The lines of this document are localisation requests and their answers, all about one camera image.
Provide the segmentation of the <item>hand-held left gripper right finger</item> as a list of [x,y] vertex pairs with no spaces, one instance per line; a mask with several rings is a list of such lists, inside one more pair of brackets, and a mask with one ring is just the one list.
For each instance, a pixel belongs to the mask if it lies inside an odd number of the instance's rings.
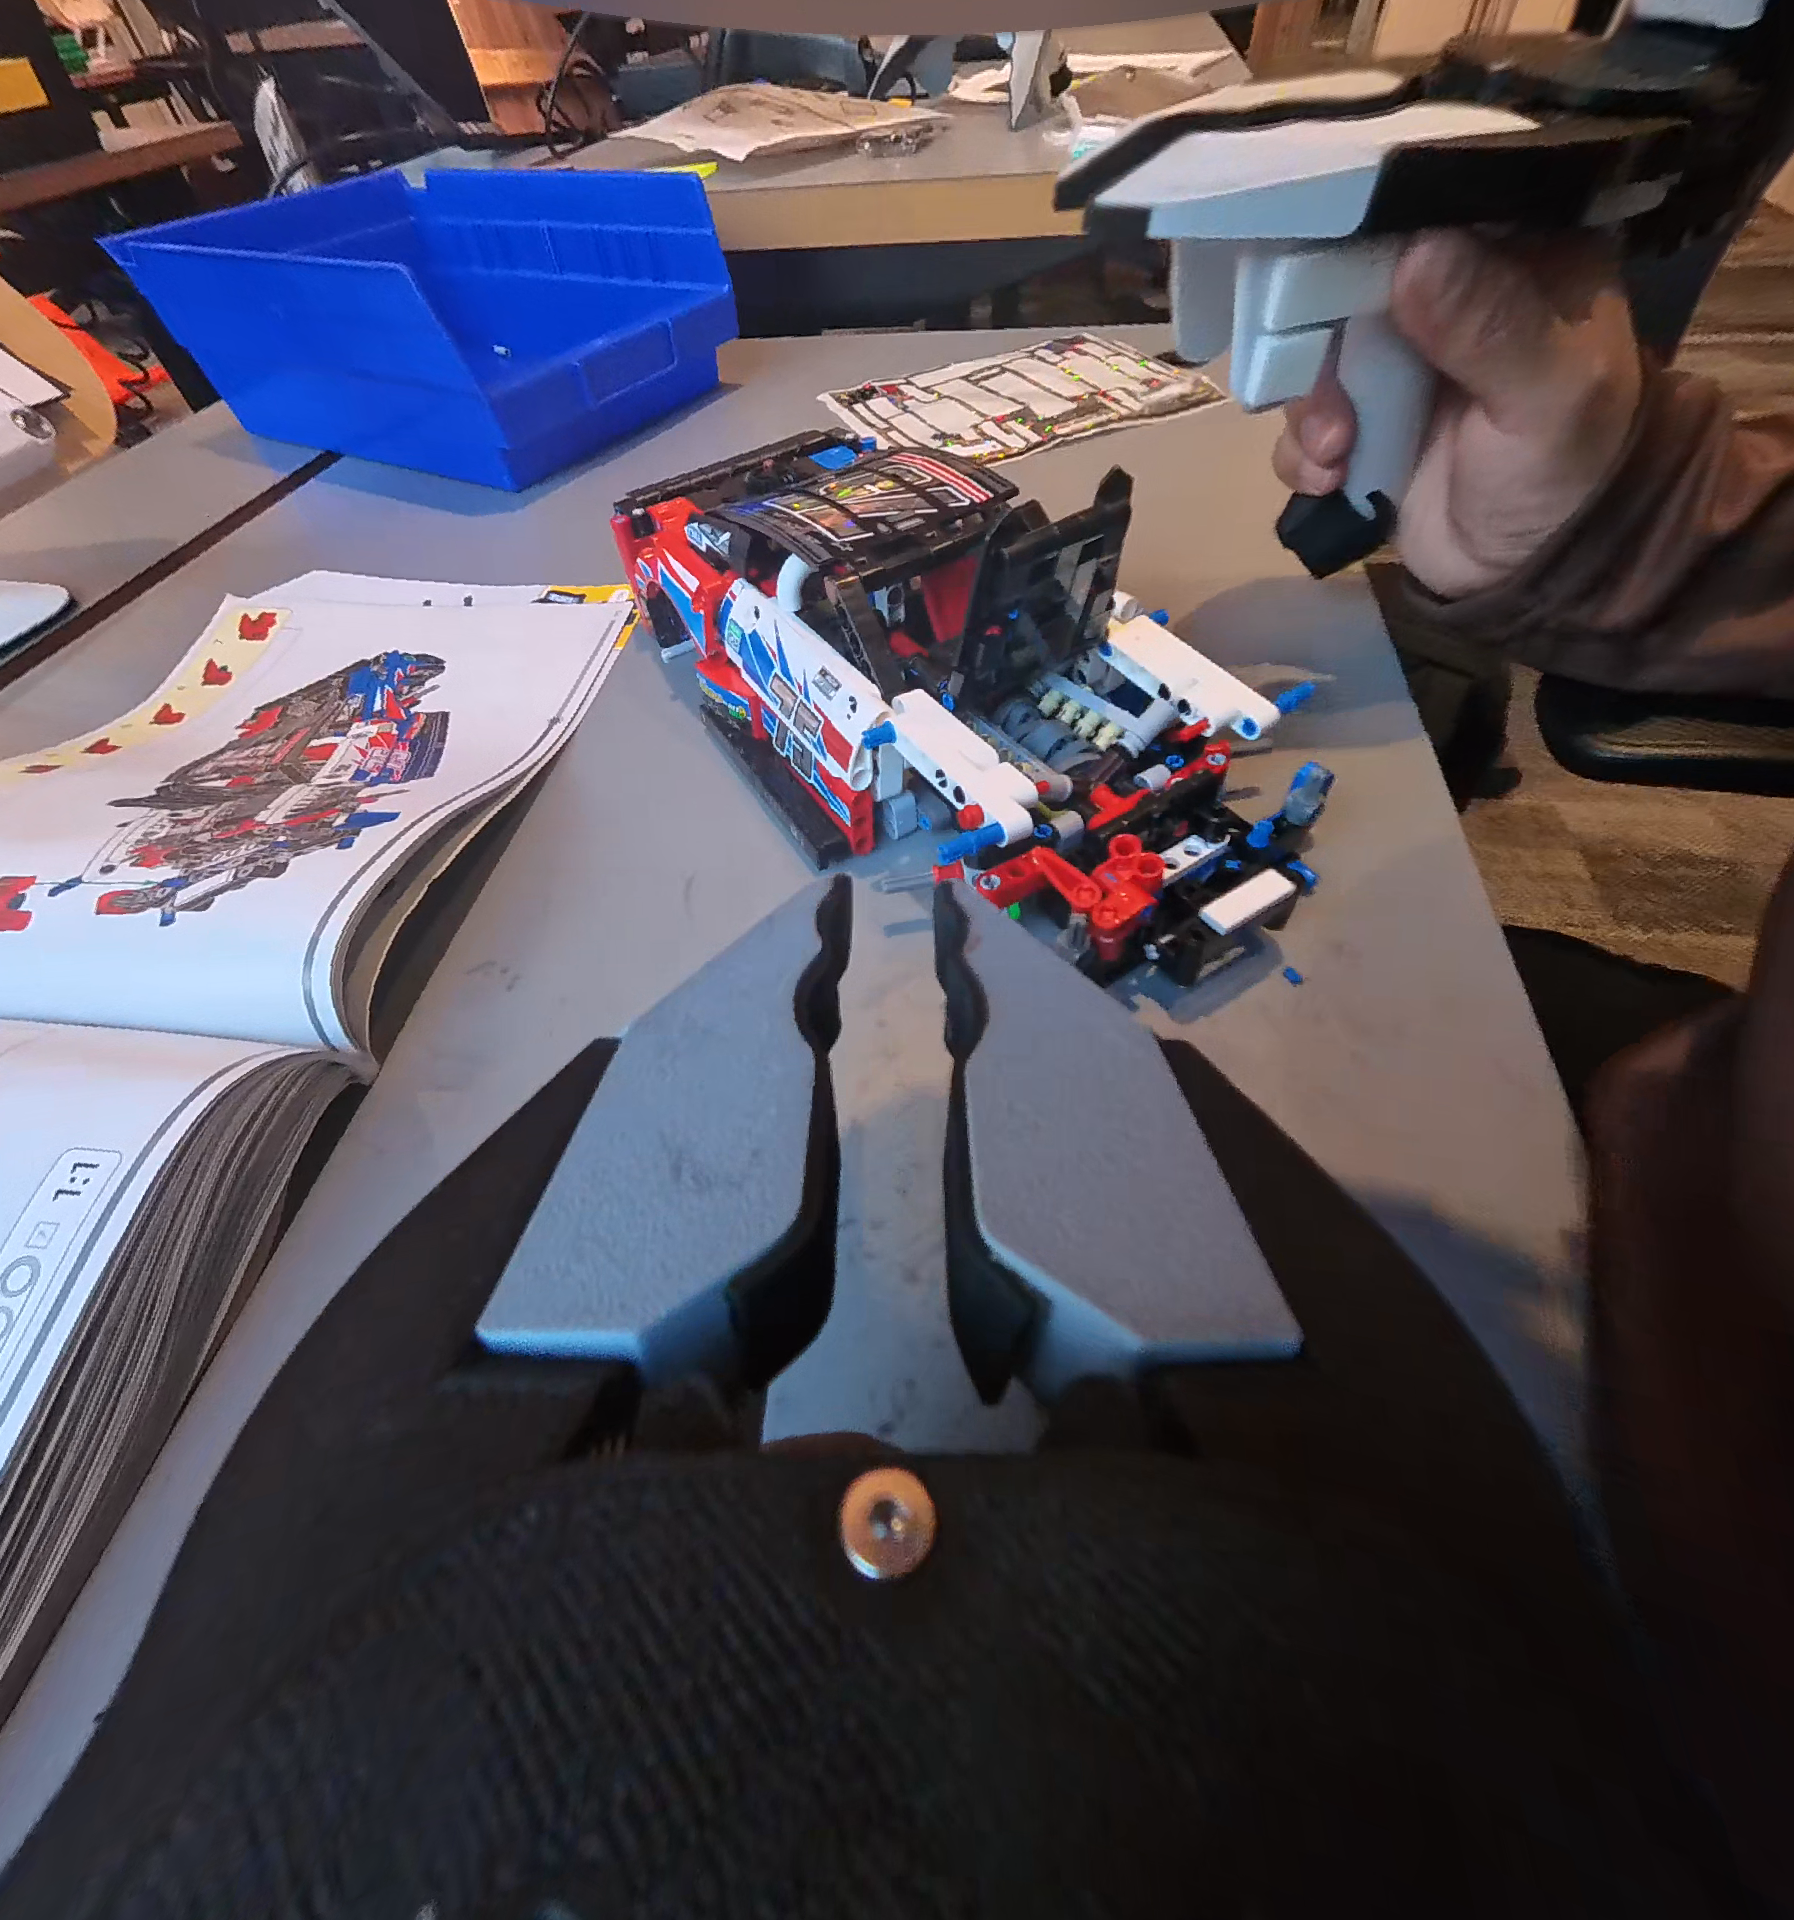
[[1302,1329],[1149,1028],[965,882],[933,894],[948,1304],[983,1405],[1281,1363]]

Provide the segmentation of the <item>loose printed paper sheets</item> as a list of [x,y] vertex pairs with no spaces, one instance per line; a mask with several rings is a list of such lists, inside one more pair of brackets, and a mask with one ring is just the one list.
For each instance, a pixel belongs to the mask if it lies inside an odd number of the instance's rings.
[[782,82],[727,82],[623,129],[621,137],[743,162],[853,148],[867,133],[911,133],[948,120],[939,108],[916,103]]

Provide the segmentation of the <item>toy brick race car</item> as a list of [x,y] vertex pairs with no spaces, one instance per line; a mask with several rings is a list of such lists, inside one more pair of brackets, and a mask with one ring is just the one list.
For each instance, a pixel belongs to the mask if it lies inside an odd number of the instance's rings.
[[[1268,696],[1120,588],[1132,479],[1050,516],[991,467],[809,433],[621,492],[612,530],[706,727],[819,871],[906,838],[1100,985],[1179,987],[1283,928],[1334,777],[1254,818],[1228,794],[1312,687]],[[1091,873],[1136,834],[1168,869],[1125,966],[1091,948]]]

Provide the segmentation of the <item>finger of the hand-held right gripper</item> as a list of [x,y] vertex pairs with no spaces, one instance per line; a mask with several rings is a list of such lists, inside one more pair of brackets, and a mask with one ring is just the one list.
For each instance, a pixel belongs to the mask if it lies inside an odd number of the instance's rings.
[[[1357,113],[1362,101],[1422,101],[1422,76],[1387,67],[1337,69],[1286,80],[1230,82],[1172,108],[1268,110],[1296,106],[1297,101],[1344,101],[1349,113]],[[1058,210],[1083,212],[1083,158],[1087,154],[1074,158],[1058,174],[1053,186],[1053,205]],[[1438,207],[1440,156],[1431,151],[1431,146],[1388,156],[1377,178],[1368,212],[1437,212]]]
[[1465,101],[1172,108],[1083,158],[1083,212],[1091,225],[1140,213],[1166,241],[1347,239],[1388,156],[1535,129],[1526,114]]

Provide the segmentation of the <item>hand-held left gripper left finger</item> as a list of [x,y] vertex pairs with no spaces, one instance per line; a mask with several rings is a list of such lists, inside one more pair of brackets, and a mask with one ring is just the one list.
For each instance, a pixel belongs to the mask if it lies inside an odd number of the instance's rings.
[[621,1032],[480,1314],[487,1352],[793,1361],[814,1341],[850,939],[850,880],[814,882]]

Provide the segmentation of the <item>grey desk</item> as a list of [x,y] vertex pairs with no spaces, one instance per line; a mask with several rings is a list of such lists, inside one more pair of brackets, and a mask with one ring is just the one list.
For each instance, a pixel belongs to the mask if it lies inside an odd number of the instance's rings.
[[[220,408],[169,426],[0,520],[0,573],[58,573],[88,617],[0,684],[0,759],[145,696],[225,597],[309,569],[457,584],[601,584],[613,500],[817,420],[817,394],[1015,347],[1018,334],[736,343],[715,397],[535,492],[499,494],[248,438]],[[1015,473],[1052,514],[1106,464],[1136,481],[1120,579],[1242,673],[1314,677],[1281,746],[1246,766],[1275,797],[1334,769],[1315,896],[1281,948],[1145,1020],[1204,1052],[1352,1191],[1484,1344],[1588,1497],[1580,1137],[1401,679],[1373,588],[1309,579],[1270,531],[1272,420],[1207,408],[1037,452]],[[112,588],[104,600],[94,588]],[[635,640],[437,961],[375,1090],[256,1284],[112,1545],[0,1735],[0,1867],[117,1693],[242,1422],[366,1253],[592,1038],[613,1035],[813,873],[697,718],[681,667]],[[870,1431],[1001,1450],[1021,1389],[983,1409],[943,1314],[949,1066],[928,911],[859,882],[838,1101],[838,1319],[769,1395],[767,1436],[842,1414],[898,1352]]]

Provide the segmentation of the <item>blue plastic bin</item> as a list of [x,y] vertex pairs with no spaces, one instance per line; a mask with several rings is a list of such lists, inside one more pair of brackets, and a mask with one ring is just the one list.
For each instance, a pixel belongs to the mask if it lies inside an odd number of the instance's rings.
[[104,241],[246,433],[524,492],[717,387],[705,182],[395,170]]

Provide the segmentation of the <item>person's right hand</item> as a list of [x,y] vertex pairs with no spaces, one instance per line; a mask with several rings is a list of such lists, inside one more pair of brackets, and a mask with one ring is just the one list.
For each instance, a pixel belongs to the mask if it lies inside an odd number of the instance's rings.
[[1617,467],[1645,392],[1620,256],[1599,230],[1431,230],[1388,320],[1434,374],[1393,548],[1460,600],[1506,584]]

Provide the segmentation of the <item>black metal frame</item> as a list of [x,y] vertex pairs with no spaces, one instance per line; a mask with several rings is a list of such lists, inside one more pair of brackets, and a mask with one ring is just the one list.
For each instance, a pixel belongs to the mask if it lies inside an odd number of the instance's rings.
[[1547,673],[1535,723],[1558,764],[1585,782],[1794,799],[1794,701],[1637,693]]

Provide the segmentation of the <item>sticker sheet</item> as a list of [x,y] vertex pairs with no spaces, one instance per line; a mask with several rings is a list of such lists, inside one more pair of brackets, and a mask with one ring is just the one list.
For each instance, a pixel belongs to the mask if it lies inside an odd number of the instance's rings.
[[1204,372],[1094,332],[1011,347],[931,372],[819,394],[849,435],[882,448],[982,466],[1226,402]]

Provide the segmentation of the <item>open instruction booklet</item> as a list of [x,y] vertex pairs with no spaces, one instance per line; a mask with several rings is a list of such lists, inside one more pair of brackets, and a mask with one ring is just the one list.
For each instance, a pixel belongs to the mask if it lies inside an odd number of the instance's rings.
[[399,928],[637,619],[621,584],[306,575],[0,760],[0,1730],[379,1070]]

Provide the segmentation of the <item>person's brown shirt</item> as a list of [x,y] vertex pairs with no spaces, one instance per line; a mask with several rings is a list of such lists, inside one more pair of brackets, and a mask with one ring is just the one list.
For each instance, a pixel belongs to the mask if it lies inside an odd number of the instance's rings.
[[1613,1060],[1587,1121],[1616,1549],[1678,1748],[1794,1915],[1794,856],[1749,989]]

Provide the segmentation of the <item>instruction sheet on stand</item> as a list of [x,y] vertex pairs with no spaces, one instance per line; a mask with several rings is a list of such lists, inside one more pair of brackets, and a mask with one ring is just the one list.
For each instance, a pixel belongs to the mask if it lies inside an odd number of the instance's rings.
[[61,481],[104,460],[117,444],[117,408],[104,383],[70,332],[3,277],[0,347],[63,389],[63,397],[45,408],[45,418],[56,424],[49,479]]

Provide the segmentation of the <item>grey background table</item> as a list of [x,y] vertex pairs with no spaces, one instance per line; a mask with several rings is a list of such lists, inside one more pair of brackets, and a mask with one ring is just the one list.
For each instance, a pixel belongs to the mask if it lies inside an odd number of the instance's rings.
[[1166,317],[1155,249],[1115,251],[1053,207],[1062,117],[1021,130],[1001,106],[949,101],[922,141],[711,159],[617,133],[563,156],[444,151],[431,164],[525,173],[697,170],[734,285],[741,336],[835,331],[1058,332]]

